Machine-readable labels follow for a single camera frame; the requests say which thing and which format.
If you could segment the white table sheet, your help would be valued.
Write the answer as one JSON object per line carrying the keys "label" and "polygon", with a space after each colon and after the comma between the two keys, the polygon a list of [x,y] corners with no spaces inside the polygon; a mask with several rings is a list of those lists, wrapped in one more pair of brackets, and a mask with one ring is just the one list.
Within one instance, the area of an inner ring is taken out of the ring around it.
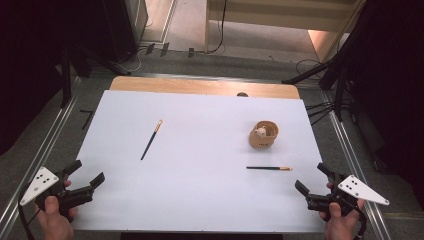
{"label": "white table sheet", "polygon": [[[144,149],[163,120],[144,160]],[[259,121],[279,128],[273,145],[255,149]],[[301,233],[323,222],[295,189],[297,180],[327,193],[319,149],[300,100],[238,96],[104,92],[71,181],[103,172],[77,230]],[[291,167],[291,171],[247,166]]]}

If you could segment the black cabinet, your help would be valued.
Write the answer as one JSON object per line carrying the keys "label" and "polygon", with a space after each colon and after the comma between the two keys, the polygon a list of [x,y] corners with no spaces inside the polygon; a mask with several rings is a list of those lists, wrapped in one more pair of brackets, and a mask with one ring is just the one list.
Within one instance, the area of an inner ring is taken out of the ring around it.
{"label": "black cabinet", "polygon": [[122,63],[141,42],[148,13],[145,0],[103,0],[111,36],[111,58]]}

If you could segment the wooden table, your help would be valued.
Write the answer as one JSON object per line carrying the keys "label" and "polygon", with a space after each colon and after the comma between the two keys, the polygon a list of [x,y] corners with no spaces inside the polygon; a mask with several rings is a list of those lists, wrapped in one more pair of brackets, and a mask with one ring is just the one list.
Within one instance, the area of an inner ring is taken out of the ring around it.
{"label": "wooden table", "polygon": [[234,81],[214,81],[206,79],[177,79],[165,77],[115,77],[111,90],[143,91],[159,93],[200,94],[248,97],[299,99],[295,86],[282,84],[245,83]]}

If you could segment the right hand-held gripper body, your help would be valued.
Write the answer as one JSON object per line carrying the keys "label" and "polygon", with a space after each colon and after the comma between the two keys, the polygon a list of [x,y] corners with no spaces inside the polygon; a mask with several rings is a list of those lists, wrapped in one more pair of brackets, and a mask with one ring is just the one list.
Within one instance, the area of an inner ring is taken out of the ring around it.
{"label": "right hand-held gripper body", "polygon": [[363,199],[381,205],[389,205],[390,201],[377,193],[371,187],[359,180],[354,175],[330,174],[333,188],[327,195],[311,194],[304,188],[304,197],[309,210],[325,212],[329,214],[329,205],[332,202],[339,204],[341,214],[347,216],[353,210],[359,208],[357,201]]}

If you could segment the tan wooden chopstick holder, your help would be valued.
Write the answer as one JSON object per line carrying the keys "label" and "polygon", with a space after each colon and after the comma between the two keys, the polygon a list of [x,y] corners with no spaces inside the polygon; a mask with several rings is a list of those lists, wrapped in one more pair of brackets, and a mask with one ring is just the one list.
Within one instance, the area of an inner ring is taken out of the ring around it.
{"label": "tan wooden chopstick holder", "polygon": [[249,134],[249,143],[255,149],[270,148],[279,134],[278,126],[272,121],[259,121]]}

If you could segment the black chopstick with tan end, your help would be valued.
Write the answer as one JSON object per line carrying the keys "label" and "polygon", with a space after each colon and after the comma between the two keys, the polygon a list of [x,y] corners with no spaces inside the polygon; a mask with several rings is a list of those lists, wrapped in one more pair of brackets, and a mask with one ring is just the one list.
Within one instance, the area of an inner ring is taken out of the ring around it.
{"label": "black chopstick with tan end", "polygon": [[291,167],[275,167],[275,166],[247,166],[246,169],[250,170],[276,170],[276,171],[291,171]]}
{"label": "black chopstick with tan end", "polygon": [[146,148],[144,149],[144,152],[143,152],[142,156],[140,157],[140,160],[144,160],[144,158],[145,158],[148,150],[150,149],[150,146],[151,146],[152,142],[154,141],[155,136],[156,136],[157,132],[159,131],[162,124],[163,124],[163,120],[161,119],[161,120],[158,121],[158,123],[157,123],[147,145],[146,145]]}

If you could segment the light wooden furniture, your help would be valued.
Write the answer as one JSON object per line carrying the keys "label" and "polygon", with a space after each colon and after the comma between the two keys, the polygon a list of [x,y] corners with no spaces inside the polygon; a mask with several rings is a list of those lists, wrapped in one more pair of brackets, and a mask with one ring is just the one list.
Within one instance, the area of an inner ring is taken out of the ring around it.
{"label": "light wooden furniture", "polygon": [[205,50],[209,22],[278,26],[308,31],[320,62],[328,61],[356,24],[366,0],[206,0]]}

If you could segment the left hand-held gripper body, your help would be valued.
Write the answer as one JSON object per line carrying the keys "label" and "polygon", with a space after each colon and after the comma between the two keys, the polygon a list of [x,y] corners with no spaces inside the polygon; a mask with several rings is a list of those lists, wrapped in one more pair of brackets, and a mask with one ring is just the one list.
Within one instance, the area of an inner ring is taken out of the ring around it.
{"label": "left hand-held gripper body", "polygon": [[69,210],[91,202],[95,188],[92,188],[89,183],[86,187],[67,190],[64,182],[70,175],[64,175],[63,170],[53,173],[46,167],[41,167],[20,198],[19,206],[23,207],[31,201],[35,201],[40,210],[45,210],[45,199],[48,196],[56,196],[60,214],[72,222],[73,218],[69,215]]}

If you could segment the black metal stand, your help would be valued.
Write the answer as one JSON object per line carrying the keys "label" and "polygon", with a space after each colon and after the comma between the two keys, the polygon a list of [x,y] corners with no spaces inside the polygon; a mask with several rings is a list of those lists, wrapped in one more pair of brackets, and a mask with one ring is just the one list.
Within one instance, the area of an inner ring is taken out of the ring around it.
{"label": "black metal stand", "polygon": [[90,76],[91,68],[87,62],[87,59],[96,61],[118,76],[130,75],[128,70],[119,70],[106,59],[102,58],[96,52],[88,48],[82,47],[78,44],[66,44],[63,47],[61,54],[62,108],[64,108],[70,102],[72,97],[71,68],[74,68],[77,75],[80,77]]}

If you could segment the black curtain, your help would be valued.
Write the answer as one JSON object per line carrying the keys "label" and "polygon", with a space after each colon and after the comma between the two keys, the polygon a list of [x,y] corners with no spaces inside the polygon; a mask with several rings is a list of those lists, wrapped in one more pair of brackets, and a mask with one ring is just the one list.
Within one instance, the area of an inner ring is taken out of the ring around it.
{"label": "black curtain", "polygon": [[424,0],[367,0],[357,29],[352,94],[382,138],[377,158],[424,208]]}
{"label": "black curtain", "polygon": [[0,0],[0,156],[64,86],[56,69],[95,0]]}

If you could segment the person's left hand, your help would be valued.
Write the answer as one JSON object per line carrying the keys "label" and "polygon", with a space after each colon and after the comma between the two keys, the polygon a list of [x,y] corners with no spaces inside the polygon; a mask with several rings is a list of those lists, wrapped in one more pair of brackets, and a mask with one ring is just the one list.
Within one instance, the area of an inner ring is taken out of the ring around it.
{"label": "person's left hand", "polygon": [[60,214],[57,197],[48,196],[44,206],[45,210],[36,209],[44,240],[72,240],[74,229],[68,219]]}

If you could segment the black tripod stand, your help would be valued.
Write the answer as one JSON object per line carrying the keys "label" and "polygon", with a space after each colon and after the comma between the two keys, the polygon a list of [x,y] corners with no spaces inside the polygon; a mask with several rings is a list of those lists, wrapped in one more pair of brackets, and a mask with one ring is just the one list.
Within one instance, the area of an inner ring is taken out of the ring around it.
{"label": "black tripod stand", "polygon": [[325,72],[323,77],[319,81],[319,87],[322,90],[329,90],[334,84],[336,84],[336,95],[333,101],[332,110],[335,113],[337,119],[342,122],[342,104],[344,90],[348,82],[348,69],[346,65],[346,54],[343,51],[336,53],[330,60],[324,63],[320,63],[314,68],[300,74],[289,80],[282,80],[282,84],[294,85],[297,84],[313,75],[316,75],[322,71]]}

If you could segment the metal floor rail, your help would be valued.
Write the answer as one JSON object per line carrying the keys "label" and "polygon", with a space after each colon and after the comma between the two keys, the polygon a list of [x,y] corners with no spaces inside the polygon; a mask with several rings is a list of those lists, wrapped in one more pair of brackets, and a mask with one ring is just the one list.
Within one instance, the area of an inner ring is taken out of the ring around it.
{"label": "metal floor rail", "polygon": [[84,81],[81,77],[72,80],[69,102],[61,108],[61,94],[54,97],[12,148],[0,156],[0,239],[12,229],[18,217],[19,191],[49,158]]}
{"label": "metal floor rail", "polygon": [[[345,124],[338,120],[333,111],[329,113],[329,118],[331,119],[332,127],[335,130],[350,172],[363,183],[370,185],[370,182],[361,168],[359,158],[350,141]],[[363,212],[368,219],[367,229],[373,230],[376,240],[393,240],[379,204],[368,201],[364,206]]]}

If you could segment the person's right hand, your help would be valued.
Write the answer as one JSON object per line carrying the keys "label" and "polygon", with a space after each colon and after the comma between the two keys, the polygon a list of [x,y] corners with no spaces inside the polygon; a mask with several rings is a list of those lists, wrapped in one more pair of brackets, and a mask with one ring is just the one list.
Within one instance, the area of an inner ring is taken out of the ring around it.
{"label": "person's right hand", "polygon": [[[351,211],[348,215],[341,214],[341,207],[337,202],[329,204],[330,219],[324,226],[324,240],[353,240],[353,231],[359,220],[360,214],[357,211]],[[328,215],[320,212],[319,216],[325,219]]]}

